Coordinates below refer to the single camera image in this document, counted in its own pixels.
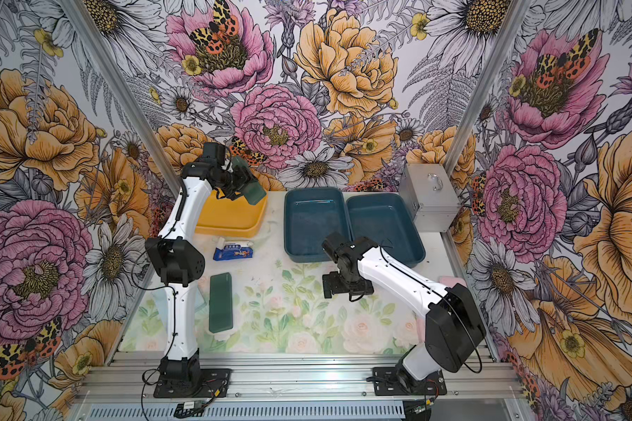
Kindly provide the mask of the large teal plastic tray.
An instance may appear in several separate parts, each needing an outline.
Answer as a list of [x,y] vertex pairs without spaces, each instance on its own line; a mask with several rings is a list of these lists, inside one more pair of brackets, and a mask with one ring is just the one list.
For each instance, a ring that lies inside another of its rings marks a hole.
[[354,238],[367,237],[414,268],[426,257],[421,237],[403,199],[395,193],[351,196],[346,202]]

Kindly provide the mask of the silver metal case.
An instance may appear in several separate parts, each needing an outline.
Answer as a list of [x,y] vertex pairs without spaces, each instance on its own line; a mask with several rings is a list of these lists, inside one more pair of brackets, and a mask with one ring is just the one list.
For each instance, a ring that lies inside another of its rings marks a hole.
[[449,177],[439,164],[407,164],[399,194],[420,233],[445,233],[461,209]]

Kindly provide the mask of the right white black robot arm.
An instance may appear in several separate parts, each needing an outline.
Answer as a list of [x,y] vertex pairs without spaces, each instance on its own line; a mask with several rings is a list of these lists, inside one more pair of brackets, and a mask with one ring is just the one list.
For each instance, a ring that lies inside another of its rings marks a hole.
[[332,233],[322,243],[336,270],[322,277],[324,298],[349,295],[354,302],[380,286],[408,305],[424,330],[422,342],[404,355],[396,368],[397,382],[411,387],[446,370],[456,373],[486,338],[478,307],[467,286],[446,286],[414,272],[377,242],[348,240]]

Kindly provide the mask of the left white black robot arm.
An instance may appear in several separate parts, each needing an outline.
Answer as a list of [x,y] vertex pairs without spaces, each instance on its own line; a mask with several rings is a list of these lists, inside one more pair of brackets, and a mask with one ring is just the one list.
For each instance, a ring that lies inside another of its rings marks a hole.
[[246,161],[231,167],[194,161],[182,170],[181,189],[165,228],[146,241],[147,257],[167,294],[168,345],[159,365],[161,385],[193,392],[202,382],[195,333],[195,292],[205,272],[205,256],[193,245],[199,215],[212,193],[223,199],[244,196],[256,182]]

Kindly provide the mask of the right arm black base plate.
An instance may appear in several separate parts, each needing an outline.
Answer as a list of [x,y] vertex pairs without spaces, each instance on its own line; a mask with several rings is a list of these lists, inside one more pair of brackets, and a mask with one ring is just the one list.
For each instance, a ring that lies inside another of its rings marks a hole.
[[424,380],[416,380],[405,368],[375,367],[366,378],[373,385],[376,396],[428,396],[447,394],[442,371],[436,371]]

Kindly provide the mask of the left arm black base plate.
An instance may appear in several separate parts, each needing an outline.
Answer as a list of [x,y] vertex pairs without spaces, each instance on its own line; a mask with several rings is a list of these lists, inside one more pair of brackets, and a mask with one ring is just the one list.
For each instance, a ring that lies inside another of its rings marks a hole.
[[184,375],[160,374],[155,398],[226,397],[232,370],[229,368],[195,368]]

